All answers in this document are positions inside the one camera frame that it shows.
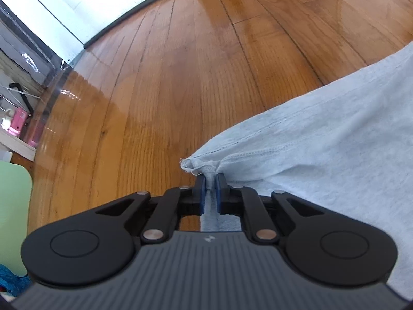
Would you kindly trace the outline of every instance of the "light blue cloth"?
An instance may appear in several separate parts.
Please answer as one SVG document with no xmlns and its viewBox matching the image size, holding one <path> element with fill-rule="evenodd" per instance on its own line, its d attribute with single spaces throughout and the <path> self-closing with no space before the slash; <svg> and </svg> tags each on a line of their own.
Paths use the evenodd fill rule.
<svg viewBox="0 0 413 310">
<path fill-rule="evenodd" d="M 231 127 L 181 166 L 204 173 L 209 189 L 224 173 L 231 185 L 284 190 L 382 229 L 399 253 L 388 283 L 413 298 L 412 43 Z M 208 197 L 202 230 L 239 229 Z"/>
<path fill-rule="evenodd" d="M 17 297 L 30 285 L 31 280 L 27 275 L 23 277 L 16 276 L 6 266 L 0 265 L 0 286 L 5 288 L 12 296 Z"/>
</svg>

